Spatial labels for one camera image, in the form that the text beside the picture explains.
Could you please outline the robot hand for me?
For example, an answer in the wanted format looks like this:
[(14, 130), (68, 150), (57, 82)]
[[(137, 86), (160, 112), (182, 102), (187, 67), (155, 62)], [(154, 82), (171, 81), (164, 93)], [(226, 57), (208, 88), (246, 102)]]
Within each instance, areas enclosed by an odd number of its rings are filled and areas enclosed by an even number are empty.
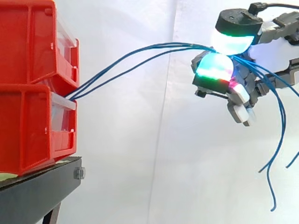
[(294, 86), (299, 81), (299, 59), (283, 58), (283, 48), (299, 45), (299, 8), (269, 21), (259, 13), (279, 7), (274, 3), (252, 3), (248, 9), (220, 12), (212, 38), (212, 51), (205, 50), (191, 62), (196, 95), (214, 95), (227, 100), (236, 123), (252, 125), (253, 107), (274, 89)]

